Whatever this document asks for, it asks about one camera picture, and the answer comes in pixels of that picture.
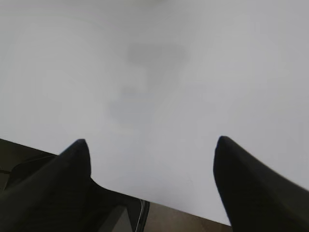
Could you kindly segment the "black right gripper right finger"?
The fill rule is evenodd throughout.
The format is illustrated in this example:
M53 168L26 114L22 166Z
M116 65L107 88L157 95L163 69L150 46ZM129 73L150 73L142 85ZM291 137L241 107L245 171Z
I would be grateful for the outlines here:
M235 141L217 142L213 175L235 232L307 232L309 192L270 169Z

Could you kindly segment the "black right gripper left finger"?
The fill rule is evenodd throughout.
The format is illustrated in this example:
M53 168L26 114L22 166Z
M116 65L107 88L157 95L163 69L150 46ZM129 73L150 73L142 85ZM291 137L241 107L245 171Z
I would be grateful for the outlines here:
M108 190L91 178L89 148L76 140L59 155L1 140L2 155L25 156L1 172L3 232L141 232L150 203Z

